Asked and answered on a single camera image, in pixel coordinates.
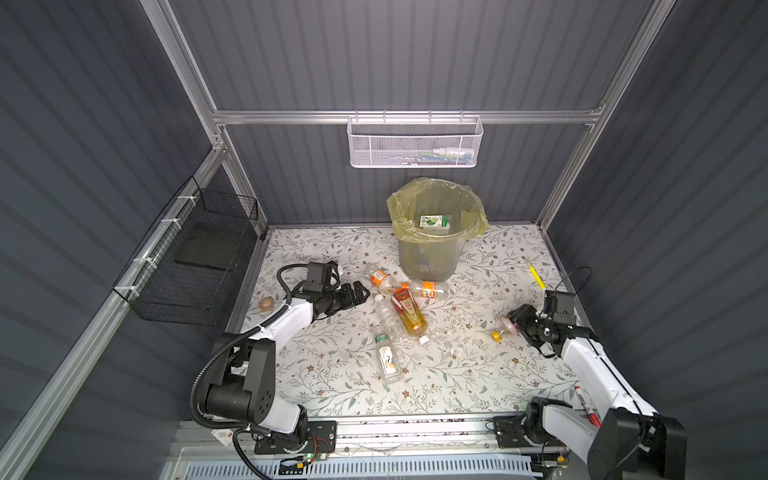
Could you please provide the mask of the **red yellow tea bottle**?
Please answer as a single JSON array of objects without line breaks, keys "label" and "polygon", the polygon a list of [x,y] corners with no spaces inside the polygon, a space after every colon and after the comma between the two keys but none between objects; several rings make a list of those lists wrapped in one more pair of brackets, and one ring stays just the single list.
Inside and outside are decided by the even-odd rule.
[{"label": "red yellow tea bottle", "polygon": [[394,291],[391,301],[406,332],[415,337],[424,336],[427,332],[427,321],[406,284]]}]

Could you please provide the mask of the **green white label bottle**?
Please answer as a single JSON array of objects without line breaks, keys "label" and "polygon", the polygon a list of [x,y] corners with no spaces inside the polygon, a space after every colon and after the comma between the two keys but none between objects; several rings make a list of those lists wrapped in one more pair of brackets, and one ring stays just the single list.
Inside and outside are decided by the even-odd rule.
[{"label": "green white label bottle", "polygon": [[419,227],[425,232],[447,235],[451,230],[451,219],[451,215],[422,215],[419,218]]}]

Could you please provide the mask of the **red label yellow cap bottle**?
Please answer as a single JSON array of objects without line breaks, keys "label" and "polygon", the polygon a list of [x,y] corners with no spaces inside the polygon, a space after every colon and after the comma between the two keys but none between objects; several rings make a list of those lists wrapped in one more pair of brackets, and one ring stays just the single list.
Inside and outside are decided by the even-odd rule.
[{"label": "red label yellow cap bottle", "polygon": [[502,317],[491,332],[492,339],[501,343],[507,337],[513,337],[519,334],[517,325],[509,318]]}]

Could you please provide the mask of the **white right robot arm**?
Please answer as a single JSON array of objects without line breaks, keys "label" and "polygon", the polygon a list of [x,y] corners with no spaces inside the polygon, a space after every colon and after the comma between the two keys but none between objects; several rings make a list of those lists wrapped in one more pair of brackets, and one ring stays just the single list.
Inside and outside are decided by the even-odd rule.
[{"label": "white right robot arm", "polygon": [[598,426],[567,403],[531,399],[513,431],[542,447],[558,441],[587,466],[591,479],[684,479],[687,435],[682,424],[631,387],[608,358],[595,333],[564,324],[530,304],[510,311],[511,330],[563,360],[595,404]]}]

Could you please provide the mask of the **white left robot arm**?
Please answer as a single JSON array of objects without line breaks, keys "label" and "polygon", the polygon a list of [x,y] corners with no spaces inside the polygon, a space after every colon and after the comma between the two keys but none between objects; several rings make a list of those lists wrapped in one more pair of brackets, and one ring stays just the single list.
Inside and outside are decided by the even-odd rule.
[{"label": "white left robot arm", "polygon": [[191,387],[193,420],[204,428],[242,429],[289,445],[306,442],[306,408],[277,393],[277,353],[314,321],[362,305],[369,297],[370,291],[359,281],[308,292],[299,283],[262,323],[220,337]]}]

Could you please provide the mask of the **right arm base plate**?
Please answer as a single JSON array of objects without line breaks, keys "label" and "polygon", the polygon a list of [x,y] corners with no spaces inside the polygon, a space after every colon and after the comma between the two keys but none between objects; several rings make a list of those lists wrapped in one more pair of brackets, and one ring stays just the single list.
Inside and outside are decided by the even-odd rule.
[{"label": "right arm base plate", "polygon": [[499,448],[541,447],[543,443],[533,438],[526,428],[527,416],[522,413],[492,418],[492,430]]}]

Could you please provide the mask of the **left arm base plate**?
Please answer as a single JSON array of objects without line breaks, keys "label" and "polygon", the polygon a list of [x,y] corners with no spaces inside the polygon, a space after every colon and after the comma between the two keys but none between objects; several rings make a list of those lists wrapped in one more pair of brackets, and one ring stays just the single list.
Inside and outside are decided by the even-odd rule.
[{"label": "left arm base plate", "polygon": [[336,421],[300,421],[292,433],[270,432],[253,435],[256,455],[333,453],[336,447],[338,423]]}]

